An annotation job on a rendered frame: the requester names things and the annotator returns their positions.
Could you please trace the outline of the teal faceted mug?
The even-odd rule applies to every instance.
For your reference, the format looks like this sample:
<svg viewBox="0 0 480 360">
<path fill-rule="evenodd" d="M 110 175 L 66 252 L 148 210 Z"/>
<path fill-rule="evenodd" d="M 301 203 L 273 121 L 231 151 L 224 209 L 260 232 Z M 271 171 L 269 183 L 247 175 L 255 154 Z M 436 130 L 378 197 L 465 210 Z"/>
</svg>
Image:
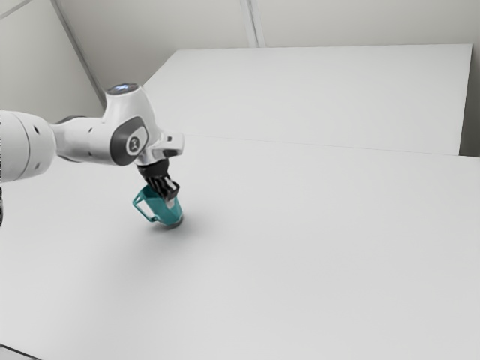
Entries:
<svg viewBox="0 0 480 360">
<path fill-rule="evenodd" d="M 133 199 L 133 207 L 149 222 L 158 222 L 164 227 L 177 227 L 183 220 L 183 211 L 178 197 L 165 200 L 146 185 Z"/>
</svg>

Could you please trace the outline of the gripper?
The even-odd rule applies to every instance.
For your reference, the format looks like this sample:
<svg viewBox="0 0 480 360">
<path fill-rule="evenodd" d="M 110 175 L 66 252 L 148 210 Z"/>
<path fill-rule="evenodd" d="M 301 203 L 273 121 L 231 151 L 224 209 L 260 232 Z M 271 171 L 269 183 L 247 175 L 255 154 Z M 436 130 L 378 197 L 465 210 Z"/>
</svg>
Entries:
<svg viewBox="0 0 480 360">
<path fill-rule="evenodd" d="M 179 193 L 179 185 L 170 179 L 168 169 L 170 161 L 168 159 L 159 160 L 149 165 L 137 165 L 140 175 L 147 184 L 155 189 L 165 206 L 171 209 L 175 204 L 175 198 Z"/>
</svg>

